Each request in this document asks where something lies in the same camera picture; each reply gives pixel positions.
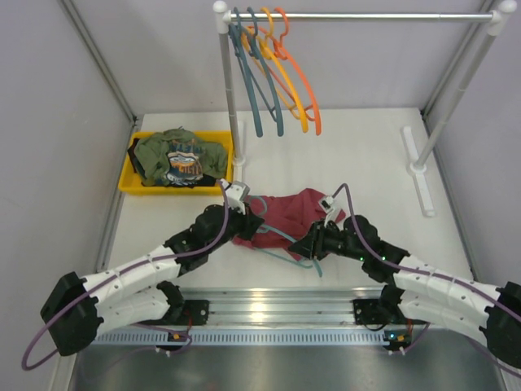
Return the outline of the light teal hanger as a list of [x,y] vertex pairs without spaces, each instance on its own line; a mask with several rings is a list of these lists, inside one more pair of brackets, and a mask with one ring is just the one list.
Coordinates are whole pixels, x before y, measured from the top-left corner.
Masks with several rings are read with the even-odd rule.
[[280,261],[284,261],[293,266],[299,267],[305,270],[315,270],[319,279],[323,277],[322,268],[319,266],[318,261],[311,261],[308,258],[291,255],[287,249],[290,244],[296,242],[296,238],[281,229],[272,226],[267,223],[263,223],[260,228],[256,231],[257,239],[267,238],[268,244],[256,244],[252,241],[250,247],[264,255],[276,258]]

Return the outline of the red tank top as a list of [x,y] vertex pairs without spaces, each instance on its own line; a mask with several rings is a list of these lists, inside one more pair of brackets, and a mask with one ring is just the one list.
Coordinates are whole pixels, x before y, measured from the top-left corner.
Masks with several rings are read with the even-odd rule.
[[[247,201],[253,213],[262,217],[265,223],[275,226],[299,240],[308,233],[314,222],[325,217],[326,214],[318,204],[323,196],[325,194],[320,191],[305,188],[295,195],[280,197],[250,195]],[[235,238],[232,243],[252,249],[250,247],[252,241],[256,244],[269,243],[267,238],[257,239],[256,234],[251,240]]]

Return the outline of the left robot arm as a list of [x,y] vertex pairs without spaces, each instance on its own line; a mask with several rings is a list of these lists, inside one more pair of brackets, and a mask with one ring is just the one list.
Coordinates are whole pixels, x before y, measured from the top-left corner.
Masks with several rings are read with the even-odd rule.
[[184,299],[173,281],[232,239],[250,240],[263,222],[250,207],[213,204],[188,228],[134,261],[83,277],[63,275],[41,310],[58,353],[77,354],[97,337],[134,323],[176,323]]

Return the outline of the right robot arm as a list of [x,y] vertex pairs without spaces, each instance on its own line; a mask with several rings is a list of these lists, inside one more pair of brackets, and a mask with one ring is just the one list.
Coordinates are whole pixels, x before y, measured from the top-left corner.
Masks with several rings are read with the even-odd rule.
[[406,318],[442,326],[520,367],[519,284],[497,287],[448,275],[380,239],[361,215],[348,217],[342,228],[315,222],[289,249],[313,260],[335,254],[360,261],[362,270],[384,286],[379,311],[389,323]]

